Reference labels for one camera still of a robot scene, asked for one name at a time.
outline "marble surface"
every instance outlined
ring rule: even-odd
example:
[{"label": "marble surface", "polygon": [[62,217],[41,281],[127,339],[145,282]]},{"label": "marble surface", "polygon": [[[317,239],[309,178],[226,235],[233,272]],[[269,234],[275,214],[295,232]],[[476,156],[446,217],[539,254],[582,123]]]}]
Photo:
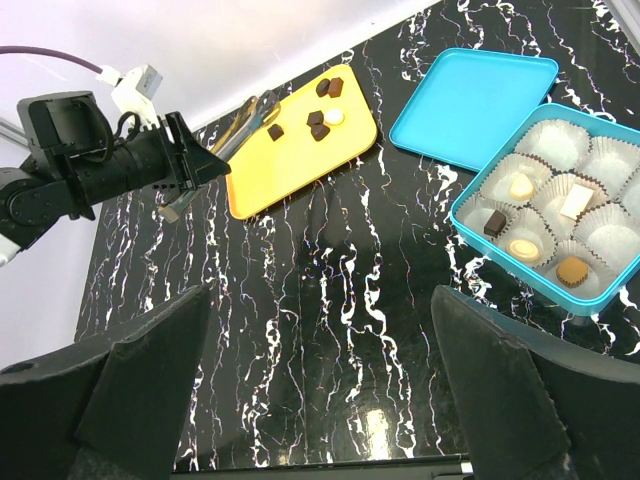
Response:
[{"label": "marble surface", "polygon": [[[230,216],[224,181],[178,225],[138,193],[104,205],[77,340],[188,286],[214,292],[178,471],[466,452],[430,320],[438,284],[640,362],[637,277],[600,315],[568,315],[453,230],[468,172],[390,144],[418,82],[455,46],[552,57],[550,100],[640,128],[640,59],[602,1],[445,0],[278,89],[353,67],[381,133],[350,164],[247,222]],[[197,136],[211,146],[229,123]]]}]

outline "chocolate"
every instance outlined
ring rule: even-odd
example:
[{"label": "chocolate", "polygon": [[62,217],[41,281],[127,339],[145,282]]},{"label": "chocolate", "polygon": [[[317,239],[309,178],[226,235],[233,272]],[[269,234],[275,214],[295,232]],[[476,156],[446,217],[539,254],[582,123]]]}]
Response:
[{"label": "chocolate", "polygon": [[284,135],[284,130],[282,130],[282,127],[277,123],[274,123],[273,125],[271,125],[267,129],[267,132],[269,132],[269,136],[271,137],[271,140],[273,140],[274,142],[277,139],[279,139],[282,135]]},{"label": "chocolate", "polygon": [[560,208],[560,215],[577,220],[578,215],[587,208],[594,193],[590,188],[574,184]]},{"label": "chocolate", "polygon": [[324,116],[324,121],[327,125],[340,125],[342,122],[344,122],[344,113],[342,113],[342,110],[334,108],[327,112],[327,114]]},{"label": "chocolate", "polygon": [[340,77],[332,78],[331,83],[329,84],[329,90],[327,93],[331,98],[339,97],[342,93],[342,86],[344,85],[344,80]]},{"label": "chocolate", "polygon": [[506,224],[507,217],[502,212],[494,210],[484,225],[484,234],[490,237],[497,237]]},{"label": "chocolate", "polygon": [[316,142],[319,142],[324,137],[329,135],[330,131],[331,130],[329,129],[329,127],[322,124],[314,125],[313,127],[311,127],[311,135],[313,135],[313,138],[316,140]]},{"label": "chocolate", "polygon": [[565,287],[575,288],[584,283],[589,275],[589,267],[576,257],[569,257],[556,268],[556,276]]},{"label": "chocolate", "polygon": [[319,97],[324,97],[329,92],[330,84],[331,82],[328,78],[323,78],[322,80],[320,80],[320,83],[318,83],[318,86],[316,87],[316,93]]},{"label": "chocolate", "polygon": [[324,114],[320,110],[317,112],[311,112],[307,119],[307,125],[310,127],[313,127],[314,125],[322,125],[322,122],[324,122]]},{"label": "chocolate", "polygon": [[523,263],[535,263],[542,256],[535,243],[523,238],[511,240],[507,245],[507,253]]},{"label": "chocolate", "polygon": [[534,193],[533,183],[524,173],[519,173],[509,188],[509,195],[516,200],[529,200]]}]

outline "yellow cutting board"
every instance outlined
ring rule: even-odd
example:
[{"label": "yellow cutting board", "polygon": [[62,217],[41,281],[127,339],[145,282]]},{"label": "yellow cutting board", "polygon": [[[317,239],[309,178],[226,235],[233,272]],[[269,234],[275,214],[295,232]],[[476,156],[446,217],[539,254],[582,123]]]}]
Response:
[{"label": "yellow cutting board", "polygon": [[[318,97],[320,80],[340,77],[342,94]],[[344,122],[329,126],[321,141],[311,136],[310,112],[342,110]],[[284,135],[275,142],[267,129],[277,123]],[[353,70],[337,65],[280,102],[268,125],[255,132],[229,161],[227,191],[231,215],[240,220],[264,210],[296,190],[366,152],[375,143],[376,123]]]}]

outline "white connector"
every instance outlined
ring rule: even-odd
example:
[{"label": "white connector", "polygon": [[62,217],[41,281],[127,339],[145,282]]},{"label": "white connector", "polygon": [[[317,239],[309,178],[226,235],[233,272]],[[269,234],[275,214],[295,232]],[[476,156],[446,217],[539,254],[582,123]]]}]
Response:
[{"label": "white connector", "polygon": [[112,87],[118,85],[118,81],[120,80],[120,77],[122,77],[122,74],[119,71],[109,65],[100,65],[100,68],[102,69],[102,73],[96,75],[98,80],[106,83],[107,85],[111,85]]},{"label": "white connector", "polygon": [[160,82],[162,75],[150,65],[143,65],[134,68],[120,80],[111,92],[111,98],[122,113],[137,113],[142,125],[160,127],[156,110],[151,103]]}]

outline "paper cup liner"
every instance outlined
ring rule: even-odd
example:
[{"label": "paper cup liner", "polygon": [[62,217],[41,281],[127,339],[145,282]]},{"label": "paper cup liner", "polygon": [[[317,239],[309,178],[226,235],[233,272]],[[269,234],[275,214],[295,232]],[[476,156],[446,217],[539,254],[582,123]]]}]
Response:
[{"label": "paper cup liner", "polygon": [[[559,279],[556,270],[564,260],[576,257],[587,264],[587,278],[580,285],[570,288]],[[554,285],[564,289],[574,297],[590,300],[601,295],[611,285],[616,274],[602,259],[598,258],[586,245],[577,240],[563,240],[556,247],[556,253],[551,261],[536,271]]]},{"label": "paper cup liner", "polygon": [[591,150],[577,170],[598,180],[616,197],[640,165],[640,148],[609,137],[593,137]]},{"label": "paper cup liner", "polygon": [[503,233],[498,236],[495,243],[505,252],[509,253],[507,246],[513,240],[528,240],[540,251],[540,258],[532,263],[524,265],[537,268],[542,267],[553,258],[555,254],[556,239],[549,226],[533,208],[522,208],[516,218],[508,225]]},{"label": "paper cup liner", "polygon": [[511,184],[521,173],[529,177],[536,192],[552,175],[551,168],[544,162],[528,155],[512,153],[495,166],[480,186],[480,194],[491,200],[524,206],[529,200],[516,200],[509,195]]},{"label": "paper cup liner", "polygon": [[602,185],[591,178],[574,175],[573,173],[557,175],[545,183],[542,189],[531,199],[530,204],[542,215],[557,240],[570,238],[576,226],[575,220],[560,214],[560,209],[574,184],[589,188],[594,192],[585,211],[604,205],[609,200]]},{"label": "paper cup liner", "polygon": [[474,193],[460,206],[455,215],[456,220],[470,228],[476,234],[487,240],[494,241],[494,237],[485,235],[484,226],[495,210],[501,212],[507,219],[507,224],[503,230],[509,226],[518,214],[517,207],[513,205],[490,200],[482,197],[478,193]]},{"label": "paper cup liner", "polygon": [[640,253],[640,221],[617,203],[607,203],[578,218],[576,240],[619,275]]},{"label": "paper cup liner", "polygon": [[589,152],[589,132],[565,120],[543,120],[522,137],[516,152],[536,155],[556,170],[571,170]]},{"label": "paper cup liner", "polygon": [[631,175],[616,198],[627,212],[640,220],[640,168]]}]

